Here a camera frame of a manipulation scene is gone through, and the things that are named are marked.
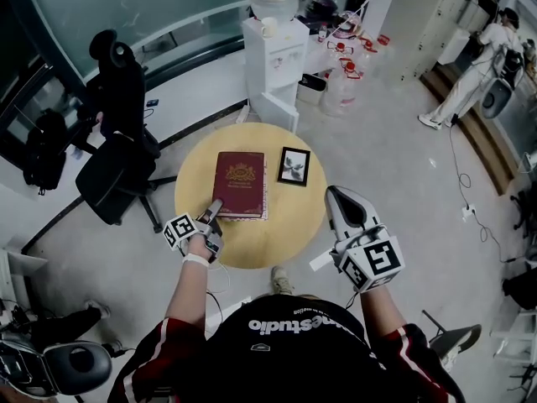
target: white pants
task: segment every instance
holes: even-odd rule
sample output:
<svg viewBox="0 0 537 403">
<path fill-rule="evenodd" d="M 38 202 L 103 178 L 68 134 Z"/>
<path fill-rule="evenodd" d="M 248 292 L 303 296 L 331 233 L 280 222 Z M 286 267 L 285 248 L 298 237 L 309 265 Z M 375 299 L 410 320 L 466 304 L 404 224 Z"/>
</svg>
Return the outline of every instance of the white pants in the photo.
<svg viewBox="0 0 537 403">
<path fill-rule="evenodd" d="M 478 68 L 470 66 L 453 86 L 446 100 L 429 114 L 430 118 L 435 123 L 441 123 L 448 118 L 451 120 L 454 113 L 459 118 L 466 115 L 477 100 L 482 97 L 488 83 L 493 78 L 493 72 L 491 68 L 486 75 L 483 75 Z"/>
</svg>

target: picture frame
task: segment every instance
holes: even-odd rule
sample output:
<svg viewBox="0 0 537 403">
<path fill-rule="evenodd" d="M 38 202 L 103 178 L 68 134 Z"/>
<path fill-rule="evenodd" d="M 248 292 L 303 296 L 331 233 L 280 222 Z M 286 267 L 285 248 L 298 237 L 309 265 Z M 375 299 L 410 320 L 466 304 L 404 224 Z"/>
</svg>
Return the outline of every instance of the picture frame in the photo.
<svg viewBox="0 0 537 403">
<path fill-rule="evenodd" d="M 279 162 L 278 182 L 306 186 L 310 169 L 310 151 L 284 146 Z"/>
</svg>

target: strap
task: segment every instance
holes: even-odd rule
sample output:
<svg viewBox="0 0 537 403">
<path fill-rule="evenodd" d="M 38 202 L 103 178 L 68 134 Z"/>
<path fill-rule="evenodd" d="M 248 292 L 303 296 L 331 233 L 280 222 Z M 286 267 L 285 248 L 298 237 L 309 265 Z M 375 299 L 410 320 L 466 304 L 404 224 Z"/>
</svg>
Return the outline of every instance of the strap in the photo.
<svg viewBox="0 0 537 403">
<path fill-rule="evenodd" d="M 207 269 L 209 269 L 209 262 L 199 255 L 187 254 L 186 257 L 183 258 L 183 264 L 185 261 L 194 261 L 195 263 L 203 264 L 205 267 L 207 267 Z"/>
</svg>

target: red book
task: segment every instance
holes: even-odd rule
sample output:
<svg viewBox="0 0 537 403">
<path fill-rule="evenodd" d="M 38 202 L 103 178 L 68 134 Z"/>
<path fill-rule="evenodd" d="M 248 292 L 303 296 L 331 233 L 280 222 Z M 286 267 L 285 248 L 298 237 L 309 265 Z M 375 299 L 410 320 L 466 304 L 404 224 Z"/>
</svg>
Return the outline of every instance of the red book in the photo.
<svg viewBox="0 0 537 403">
<path fill-rule="evenodd" d="M 264 160 L 260 152 L 218 154 L 212 199 L 224 202 L 219 217 L 261 217 Z"/>
</svg>

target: hand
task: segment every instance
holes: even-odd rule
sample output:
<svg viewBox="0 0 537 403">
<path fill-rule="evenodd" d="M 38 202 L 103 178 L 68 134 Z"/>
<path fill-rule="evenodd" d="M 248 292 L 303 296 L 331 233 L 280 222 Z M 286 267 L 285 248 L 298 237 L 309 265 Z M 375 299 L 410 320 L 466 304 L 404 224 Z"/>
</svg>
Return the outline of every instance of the hand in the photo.
<svg viewBox="0 0 537 403">
<path fill-rule="evenodd" d="M 212 252 L 205 246 L 205 236 L 201 234 L 195 234 L 188 241 L 188 253 L 199 255 L 203 259 L 209 261 L 212 256 Z"/>
</svg>

